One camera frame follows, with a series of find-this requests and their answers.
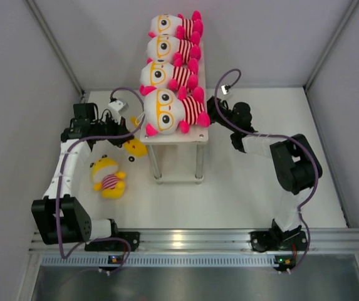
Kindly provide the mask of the yellow plush striped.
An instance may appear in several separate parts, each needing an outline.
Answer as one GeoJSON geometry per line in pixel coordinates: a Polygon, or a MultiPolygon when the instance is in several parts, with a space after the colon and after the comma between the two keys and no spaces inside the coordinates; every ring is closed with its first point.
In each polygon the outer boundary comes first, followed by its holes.
{"type": "Polygon", "coordinates": [[[133,139],[126,141],[123,148],[127,153],[128,161],[133,163],[136,159],[144,157],[148,154],[146,146],[135,135],[133,139]]]}

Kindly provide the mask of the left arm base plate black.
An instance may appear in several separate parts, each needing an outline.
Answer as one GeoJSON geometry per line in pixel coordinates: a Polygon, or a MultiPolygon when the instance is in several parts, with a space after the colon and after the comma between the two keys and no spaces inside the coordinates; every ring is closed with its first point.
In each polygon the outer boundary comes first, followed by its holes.
{"type": "Polygon", "coordinates": [[[119,232],[118,236],[112,238],[102,238],[96,241],[92,241],[85,245],[85,251],[135,251],[139,247],[140,233],[138,231],[123,231],[119,232]]]}

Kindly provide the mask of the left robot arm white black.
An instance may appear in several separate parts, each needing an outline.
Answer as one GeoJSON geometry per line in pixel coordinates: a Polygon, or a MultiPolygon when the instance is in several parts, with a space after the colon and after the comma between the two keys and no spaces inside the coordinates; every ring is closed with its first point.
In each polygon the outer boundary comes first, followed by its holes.
{"type": "Polygon", "coordinates": [[[92,219],[76,195],[93,146],[99,140],[122,145],[132,139],[122,113],[126,105],[112,100],[103,115],[95,103],[73,106],[74,116],[61,133],[60,156],[51,183],[41,199],[33,201],[31,212],[43,242],[88,243],[97,240],[106,250],[119,246],[114,220],[92,219]]]}

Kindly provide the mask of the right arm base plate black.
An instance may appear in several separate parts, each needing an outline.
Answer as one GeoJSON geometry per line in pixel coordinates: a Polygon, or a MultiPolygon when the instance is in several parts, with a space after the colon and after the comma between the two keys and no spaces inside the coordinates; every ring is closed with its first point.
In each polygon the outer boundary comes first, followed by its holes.
{"type": "Polygon", "coordinates": [[[305,251],[308,242],[304,231],[298,233],[253,231],[250,235],[252,249],[260,253],[267,251],[305,251]]]}

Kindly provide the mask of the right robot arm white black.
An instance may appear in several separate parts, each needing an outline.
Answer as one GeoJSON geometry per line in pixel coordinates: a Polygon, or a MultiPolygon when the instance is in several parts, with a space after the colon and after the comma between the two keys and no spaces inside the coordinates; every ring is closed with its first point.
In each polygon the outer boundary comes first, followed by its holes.
{"type": "Polygon", "coordinates": [[[282,188],[279,211],[264,231],[253,231],[251,246],[260,253],[277,250],[305,251],[308,238],[302,230],[302,199],[316,188],[323,170],[310,143],[303,134],[290,138],[262,135],[252,127],[251,108],[237,102],[230,108],[225,100],[211,97],[207,101],[211,122],[231,130],[235,150],[270,159],[282,188]]]}

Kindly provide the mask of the white plush pink striped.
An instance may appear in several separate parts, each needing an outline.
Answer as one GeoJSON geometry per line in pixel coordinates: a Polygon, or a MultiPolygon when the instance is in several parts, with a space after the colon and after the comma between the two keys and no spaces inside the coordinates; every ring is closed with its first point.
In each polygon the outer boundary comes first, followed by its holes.
{"type": "Polygon", "coordinates": [[[181,62],[188,64],[191,59],[199,61],[202,56],[200,34],[192,33],[190,40],[180,39],[169,34],[153,37],[147,44],[147,56],[149,60],[165,61],[174,64],[181,62]]]}
{"type": "Polygon", "coordinates": [[[175,36],[180,39],[190,40],[194,33],[202,36],[204,24],[199,11],[194,11],[190,19],[183,15],[160,14],[151,20],[148,35],[151,38],[164,34],[175,36]]]}

